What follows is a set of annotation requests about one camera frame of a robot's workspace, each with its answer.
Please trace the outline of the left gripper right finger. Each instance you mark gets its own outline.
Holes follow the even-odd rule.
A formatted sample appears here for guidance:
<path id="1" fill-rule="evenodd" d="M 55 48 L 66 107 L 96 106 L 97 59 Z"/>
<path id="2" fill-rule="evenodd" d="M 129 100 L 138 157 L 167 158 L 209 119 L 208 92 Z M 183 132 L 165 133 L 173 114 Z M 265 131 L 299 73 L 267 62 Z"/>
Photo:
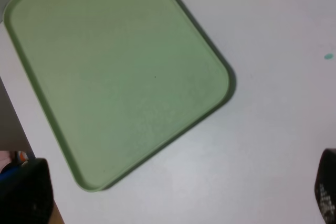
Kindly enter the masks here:
<path id="1" fill-rule="evenodd" d="M 335 223 L 335 148 L 321 155 L 314 193 L 325 223 Z"/>

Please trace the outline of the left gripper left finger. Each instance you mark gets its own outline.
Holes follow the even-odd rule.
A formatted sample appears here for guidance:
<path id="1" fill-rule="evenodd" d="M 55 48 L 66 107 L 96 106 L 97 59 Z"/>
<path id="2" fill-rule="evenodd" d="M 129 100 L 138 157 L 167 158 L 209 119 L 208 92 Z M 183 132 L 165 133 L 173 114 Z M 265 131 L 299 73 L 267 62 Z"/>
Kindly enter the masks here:
<path id="1" fill-rule="evenodd" d="M 48 163 L 28 160 L 1 174 L 1 223 L 49 223 L 54 195 Z"/>

